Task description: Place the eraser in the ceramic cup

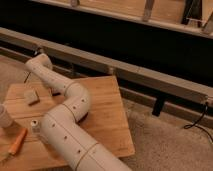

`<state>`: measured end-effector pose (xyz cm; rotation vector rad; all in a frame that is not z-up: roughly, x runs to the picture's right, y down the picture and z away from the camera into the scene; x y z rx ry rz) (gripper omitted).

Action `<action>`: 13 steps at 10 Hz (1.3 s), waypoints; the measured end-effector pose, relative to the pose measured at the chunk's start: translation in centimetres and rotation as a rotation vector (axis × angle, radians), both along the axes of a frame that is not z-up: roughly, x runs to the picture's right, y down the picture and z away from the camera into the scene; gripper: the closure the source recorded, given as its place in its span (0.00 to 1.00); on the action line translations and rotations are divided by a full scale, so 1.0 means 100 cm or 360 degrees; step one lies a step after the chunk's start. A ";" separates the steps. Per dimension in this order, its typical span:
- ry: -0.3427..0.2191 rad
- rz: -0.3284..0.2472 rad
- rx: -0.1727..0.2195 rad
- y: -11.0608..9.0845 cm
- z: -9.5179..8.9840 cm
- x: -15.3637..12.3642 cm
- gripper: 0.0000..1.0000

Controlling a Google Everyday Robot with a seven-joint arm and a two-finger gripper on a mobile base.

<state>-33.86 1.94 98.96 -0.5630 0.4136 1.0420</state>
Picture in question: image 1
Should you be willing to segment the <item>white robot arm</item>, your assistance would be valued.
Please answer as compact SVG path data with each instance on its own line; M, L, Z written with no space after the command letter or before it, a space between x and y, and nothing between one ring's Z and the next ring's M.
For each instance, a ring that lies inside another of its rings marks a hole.
M53 71L45 53L28 60L26 67L65 97L44 114L40 130L73 171L132 171L78 125L91 107L86 87Z

